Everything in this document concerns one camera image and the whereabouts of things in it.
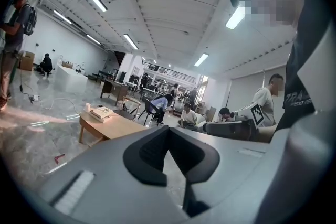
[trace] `red object on floor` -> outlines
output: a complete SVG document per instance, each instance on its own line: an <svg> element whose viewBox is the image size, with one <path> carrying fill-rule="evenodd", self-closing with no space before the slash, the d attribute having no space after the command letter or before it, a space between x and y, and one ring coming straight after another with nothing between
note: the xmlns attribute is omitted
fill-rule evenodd
<svg viewBox="0 0 336 224"><path fill-rule="evenodd" d="M64 157L64 156L65 156L65 154L61 154L61 155L56 156L56 157L54 158L55 163L58 164L58 159L61 158L61 157Z"/></svg>

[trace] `blue shirt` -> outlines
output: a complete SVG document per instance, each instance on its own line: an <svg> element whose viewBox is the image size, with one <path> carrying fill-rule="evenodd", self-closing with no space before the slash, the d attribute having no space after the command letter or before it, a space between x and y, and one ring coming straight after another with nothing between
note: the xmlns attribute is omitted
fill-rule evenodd
<svg viewBox="0 0 336 224"><path fill-rule="evenodd" d="M167 100L166 97L161 97L159 99L152 100L151 103L152 103L152 105L156 106L158 109L159 108L166 109L167 104L168 104L168 100Z"/></svg>

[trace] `wooden coffee table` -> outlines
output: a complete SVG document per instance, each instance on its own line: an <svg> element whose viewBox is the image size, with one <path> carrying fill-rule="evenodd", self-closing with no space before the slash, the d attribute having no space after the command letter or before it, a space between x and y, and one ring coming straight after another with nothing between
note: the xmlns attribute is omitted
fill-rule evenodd
<svg viewBox="0 0 336 224"><path fill-rule="evenodd" d="M104 140L115 139L147 129L145 126L130 121L116 113L113 113L112 118L107 122L101 123L90 116L89 113L82 112L79 118L79 124L81 125L78 140L80 143L82 142L84 129L98 138L97 141L88 145L90 147Z"/></svg>

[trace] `gray t-shirt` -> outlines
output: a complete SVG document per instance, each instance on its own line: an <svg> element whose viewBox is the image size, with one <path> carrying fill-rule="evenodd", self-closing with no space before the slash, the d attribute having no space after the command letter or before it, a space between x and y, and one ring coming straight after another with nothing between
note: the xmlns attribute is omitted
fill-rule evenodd
<svg viewBox="0 0 336 224"><path fill-rule="evenodd" d="M267 88L260 88L253 96L252 103L257 102L261 106L264 121L260 126L269 127L275 124L274 104L271 92Z"/></svg>
<svg viewBox="0 0 336 224"><path fill-rule="evenodd" d="M27 24L30 14L30 6L26 5L21 10L15 10L11 19L8 22L9 26L14 26L15 23L19 23L20 27L15 35L6 33L5 41L6 45L4 50L7 52L20 51L23 41L24 26Z"/></svg>

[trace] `black backpack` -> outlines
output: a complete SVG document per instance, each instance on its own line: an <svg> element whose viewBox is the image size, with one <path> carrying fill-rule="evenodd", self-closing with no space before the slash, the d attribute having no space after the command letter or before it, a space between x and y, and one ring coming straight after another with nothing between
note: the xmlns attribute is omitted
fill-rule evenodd
<svg viewBox="0 0 336 224"><path fill-rule="evenodd" d="M24 8L25 6L29 6L30 8L30 13L29 13L29 18L28 21L25 25L24 28L24 34L27 36L30 36L33 32L34 32L34 27L36 25L36 20L37 20L37 13L34 10L33 7L31 7L29 4L25 4L22 8Z"/></svg>

